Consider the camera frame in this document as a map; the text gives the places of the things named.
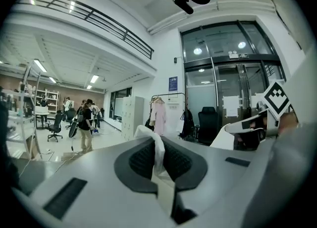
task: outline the sign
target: sign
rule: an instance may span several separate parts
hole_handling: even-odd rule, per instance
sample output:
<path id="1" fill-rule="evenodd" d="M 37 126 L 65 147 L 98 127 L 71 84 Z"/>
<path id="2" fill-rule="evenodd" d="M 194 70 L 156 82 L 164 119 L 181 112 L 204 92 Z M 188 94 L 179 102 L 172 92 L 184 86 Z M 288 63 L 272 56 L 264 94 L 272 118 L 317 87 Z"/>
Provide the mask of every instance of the sign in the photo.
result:
<path id="1" fill-rule="evenodd" d="M 177 91 L 177 76 L 168 79 L 168 91 Z"/>
<path id="2" fill-rule="evenodd" d="M 248 59 L 249 55 L 248 54 L 240 54 L 239 59 Z"/>
<path id="3" fill-rule="evenodd" d="M 277 120 L 291 104 L 283 91 L 282 85 L 277 81 L 270 84 L 262 99 Z"/>
<path id="4" fill-rule="evenodd" d="M 237 54 L 229 54 L 229 59 L 238 59 L 239 55 Z"/>

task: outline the railing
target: railing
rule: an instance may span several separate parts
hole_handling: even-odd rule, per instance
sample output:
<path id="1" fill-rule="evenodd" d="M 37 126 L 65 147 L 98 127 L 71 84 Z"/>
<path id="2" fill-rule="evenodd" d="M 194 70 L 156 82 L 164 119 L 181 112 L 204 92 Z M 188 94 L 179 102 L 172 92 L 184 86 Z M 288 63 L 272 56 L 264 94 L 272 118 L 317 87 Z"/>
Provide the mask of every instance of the railing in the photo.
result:
<path id="1" fill-rule="evenodd" d="M 122 39 L 147 58 L 152 59 L 154 50 L 132 31 L 99 10 L 77 0 L 16 0 L 15 4 L 50 8 L 85 20 Z"/>

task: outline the floor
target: floor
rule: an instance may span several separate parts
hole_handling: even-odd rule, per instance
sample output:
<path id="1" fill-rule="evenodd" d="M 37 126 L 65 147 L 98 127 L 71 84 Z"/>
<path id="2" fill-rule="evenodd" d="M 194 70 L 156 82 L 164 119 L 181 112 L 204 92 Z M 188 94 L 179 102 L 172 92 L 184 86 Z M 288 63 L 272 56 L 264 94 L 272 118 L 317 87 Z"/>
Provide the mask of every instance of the floor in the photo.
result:
<path id="1" fill-rule="evenodd" d="M 69 125 L 69 123 L 62 122 L 61 123 L 61 132 L 58 135 L 62 135 L 58 137 L 58 142 L 54 138 L 47 141 L 47 137 L 51 134 L 47 129 L 37 130 L 37 136 L 39 141 L 40 150 L 42 153 L 43 161 L 53 161 L 59 162 L 64 153 L 72 152 L 71 146 L 73 145 L 74 154 L 75 152 L 80 152 L 80 143 L 81 143 L 81 134 L 77 132 L 73 138 L 68 137 L 69 129 L 65 127 Z M 99 133 L 93 133 L 93 149 L 100 149 L 108 146 L 112 146 L 115 144 L 126 142 L 126 140 L 121 136 L 121 132 L 116 128 L 110 126 L 108 123 L 101 121 Z M 17 153 L 18 151 L 25 152 L 24 145 L 8 143 L 7 144 L 10 153 Z"/>

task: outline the black chair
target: black chair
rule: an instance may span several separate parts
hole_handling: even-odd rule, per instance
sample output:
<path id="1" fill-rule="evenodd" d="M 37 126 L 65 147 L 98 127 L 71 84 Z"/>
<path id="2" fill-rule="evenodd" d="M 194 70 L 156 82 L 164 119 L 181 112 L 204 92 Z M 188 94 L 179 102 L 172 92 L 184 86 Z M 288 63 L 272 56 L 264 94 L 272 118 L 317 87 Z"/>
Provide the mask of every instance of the black chair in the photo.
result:
<path id="1" fill-rule="evenodd" d="M 68 129 L 69 127 L 71 127 L 71 124 L 73 123 L 73 118 L 74 118 L 75 115 L 76 115 L 75 109 L 74 109 L 74 108 L 70 108 L 70 109 L 66 112 L 66 115 L 67 115 L 66 122 L 69 123 L 69 125 L 66 126 L 66 129 Z"/>
<path id="2" fill-rule="evenodd" d="M 48 135 L 48 141 L 49 141 L 49 139 L 54 137 L 56 139 L 56 141 L 58 142 L 57 136 L 59 136 L 63 139 L 63 136 L 57 135 L 57 133 L 60 133 L 60 131 L 61 131 L 60 122 L 62 119 L 63 119 L 62 114 L 56 114 L 55 122 L 53 125 L 50 125 L 49 122 L 46 122 L 46 124 L 48 125 L 47 129 L 53 133 L 52 135 Z"/>
<path id="3" fill-rule="evenodd" d="M 198 113 L 198 118 L 200 123 L 198 141 L 210 146 L 218 134 L 218 114 L 214 107 L 203 107 Z"/>

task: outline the glass door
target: glass door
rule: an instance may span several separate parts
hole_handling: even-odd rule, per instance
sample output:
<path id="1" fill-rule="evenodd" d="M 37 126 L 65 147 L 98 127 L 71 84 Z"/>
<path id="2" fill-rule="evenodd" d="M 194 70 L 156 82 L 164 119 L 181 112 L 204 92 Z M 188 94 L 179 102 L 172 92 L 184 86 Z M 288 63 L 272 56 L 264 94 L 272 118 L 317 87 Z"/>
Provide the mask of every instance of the glass door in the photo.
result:
<path id="1" fill-rule="evenodd" d="M 249 117 L 252 117 L 258 114 L 257 103 L 261 100 L 261 94 L 266 90 L 265 74 L 260 63 L 246 63 L 241 66 L 246 76 Z"/>
<path id="2" fill-rule="evenodd" d="M 219 106 L 220 126 L 243 120 L 246 109 L 245 87 L 238 64 L 215 67 Z"/>
<path id="3" fill-rule="evenodd" d="M 257 102 L 266 89 L 261 64 L 238 63 L 215 68 L 221 127 L 257 115 Z"/>

